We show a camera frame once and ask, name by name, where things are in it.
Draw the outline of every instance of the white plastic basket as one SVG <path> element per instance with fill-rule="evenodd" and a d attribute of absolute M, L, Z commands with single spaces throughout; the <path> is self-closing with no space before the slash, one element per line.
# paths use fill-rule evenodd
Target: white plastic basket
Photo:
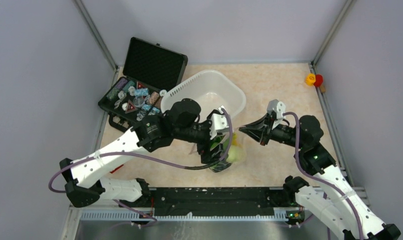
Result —
<path fill-rule="evenodd" d="M 204 121 L 213 109 L 224 106 L 231 118 L 246 106 L 246 95 L 225 75 L 216 70 L 201 71 L 181 82 L 163 97 L 162 112 L 182 99 L 195 100 L 201 107 L 200 121 Z"/>

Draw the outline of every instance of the floor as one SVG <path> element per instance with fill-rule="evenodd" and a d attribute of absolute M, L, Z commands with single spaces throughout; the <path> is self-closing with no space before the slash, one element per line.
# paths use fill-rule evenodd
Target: floor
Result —
<path fill-rule="evenodd" d="M 307 63 L 188 65 L 182 79 L 186 80 L 208 69 L 223 73 L 246 95 L 246 107 L 233 119 L 234 126 L 260 119 L 266 113 L 268 102 L 278 99 L 285 103 L 288 112 L 295 112 L 299 118 L 303 115 L 318 118 L 324 131 L 321 143 L 337 159 L 317 92 L 314 87 L 304 83 L 310 73 Z M 294 120 L 291 117 L 287 119 L 294 126 Z M 121 135 L 122 132 L 106 123 L 101 147 Z M 209 169 L 184 170 L 134 159 L 108 177 L 122 180 L 143 178 L 151 187 L 277 187 L 282 186 L 289 175 L 301 176 L 293 158 L 294 148 L 277 142 L 260 146 L 249 137 L 244 139 L 244 147 L 246 160 L 220 173 L 213 173 Z M 201 165 L 198 155 L 189 154 L 191 148 L 191 143 L 174 140 L 171 146 L 149 155 L 186 166 Z"/>

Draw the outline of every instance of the metal frame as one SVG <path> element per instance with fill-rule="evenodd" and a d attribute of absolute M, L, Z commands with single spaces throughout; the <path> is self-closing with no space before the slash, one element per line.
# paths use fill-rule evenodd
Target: metal frame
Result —
<path fill-rule="evenodd" d="M 84 21 L 86 22 L 87 26 L 89 27 L 91 34 L 93 35 L 95 41 L 97 42 L 98 46 L 100 47 L 101 51 L 103 52 L 108 64 L 115 70 L 113 78 L 112 78 L 112 82 L 111 84 L 113 85 L 118 77 L 119 74 L 119 67 L 116 64 L 112 54 L 110 53 L 107 45 L 105 44 L 102 36 L 100 35 L 100 32 L 97 30 L 97 27 L 95 25 L 95 23 L 93 22 L 90 14 L 88 13 L 84 3 L 82 2 L 82 0 L 72 0 L 77 9 L 79 10 L 80 14 L 82 15 Z M 318 52 L 316 53 L 314 59 L 309 63 L 309 68 L 310 68 L 310 72 L 313 74 L 316 74 L 316 67 L 318 65 L 318 63 L 320 62 L 322 56 L 324 55 L 326 49 L 328 48 L 328 46 L 330 45 L 330 43 L 332 42 L 334 36 L 336 35 L 336 33 L 338 32 L 343 20 L 346 18 L 346 16 L 348 15 L 348 12 L 350 11 L 350 9 L 353 7 L 354 3 L 356 2 L 356 0 L 346 0 L 343 8 L 341 9 L 340 13 L 338 14 L 335 22 L 333 23 L 331 29 L 329 30 L 326 38 L 324 39 L 324 41 L 322 42 Z M 337 131 L 337 128 L 335 126 L 335 121 L 334 118 L 332 116 L 332 113 L 330 111 L 330 106 L 329 103 L 327 101 L 327 96 L 326 94 L 323 94 L 319 91 L 319 89 L 316 89 L 317 94 L 318 94 L 318 98 L 319 98 L 319 102 L 320 105 L 322 107 L 322 111 L 323 114 L 325 116 L 325 120 L 326 123 L 328 125 L 328 130 L 331 136 L 331 141 L 334 145 L 334 149 L 335 149 L 335 153 L 337 155 L 337 160 L 340 164 L 340 169 L 343 172 L 344 176 L 347 176 L 348 181 L 353 185 L 353 179 L 350 175 L 350 172 L 347 169 L 347 164 L 345 161 L 345 154 L 344 151 L 342 149 L 342 145 L 341 145 L 341 140 Z M 104 133 L 104 129 L 105 129 L 105 125 L 106 125 L 106 121 L 107 121 L 107 117 L 108 115 L 106 113 L 103 114 L 102 117 L 102 121 L 100 124 L 100 128 L 98 131 L 98 135 L 97 135 L 97 140 L 94 146 L 94 150 L 97 150 L 100 148 L 101 145 L 101 141 L 103 138 L 103 133 Z M 369 200 L 368 200 L 368 196 L 366 194 L 365 188 L 363 187 L 353 187 L 353 189 L 356 191 L 356 193 L 359 195 L 359 197 L 364 201 L 364 203 L 369 206 Z M 318 193 L 322 193 L 323 190 L 320 187 L 316 187 L 315 190 Z M 277 209 L 278 212 L 280 212 L 280 210 L 283 211 L 291 211 L 290 208 L 287 209 Z M 118 220 L 116 219 L 116 217 L 121 218 L 120 214 L 114 214 L 117 211 L 125 211 L 124 209 L 119 209 L 119 207 L 117 206 L 117 204 L 113 203 L 112 201 L 99 201 L 89 207 L 86 208 L 75 208 L 73 206 L 69 207 L 68 210 L 68 214 L 67 214 L 67 218 L 66 218 L 66 222 L 63 228 L 63 232 L 62 232 L 62 240 L 74 240 L 76 237 L 76 234 L 78 232 L 78 225 L 79 225 L 79 221 L 81 219 L 81 217 L 83 216 L 83 214 L 87 214 L 87 218 L 88 220 L 97 220 L 98 219 L 98 215 L 97 213 L 111 213 L 113 216 L 111 217 L 112 220 Z M 197 219 L 198 221 L 203 220 L 203 221 L 212 221 L 212 219 L 209 218 L 204 218 L 204 219 Z"/>

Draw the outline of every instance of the black foam padding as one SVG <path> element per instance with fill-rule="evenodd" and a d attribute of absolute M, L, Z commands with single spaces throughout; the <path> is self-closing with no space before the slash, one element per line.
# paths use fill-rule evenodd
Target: black foam padding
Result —
<path fill-rule="evenodd" d="M 187 56 L 131 38 L 123 74 L 160 90 L 171 90 L 183 78 Z"/>

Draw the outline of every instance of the gray wall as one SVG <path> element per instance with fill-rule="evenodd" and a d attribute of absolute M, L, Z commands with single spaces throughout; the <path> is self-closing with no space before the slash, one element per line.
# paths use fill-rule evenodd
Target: gray wall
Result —
<path fill-rule="evenodd" d="M 112 76 L 72 1 L 0 0 L 0 239 L 59 239 L 69 201 L 47 183 L 92 151 Z"/>
<path fill-rule="evenodd" d="M 190 63 L 310 61 L 344 0 L 84 0 L 116 63 L 131 37 Z"/>
<path fill-rule="evenodd" d="M 357 1 L 318 72 L 356 184 L 403 235 L 403 0 Z"/>

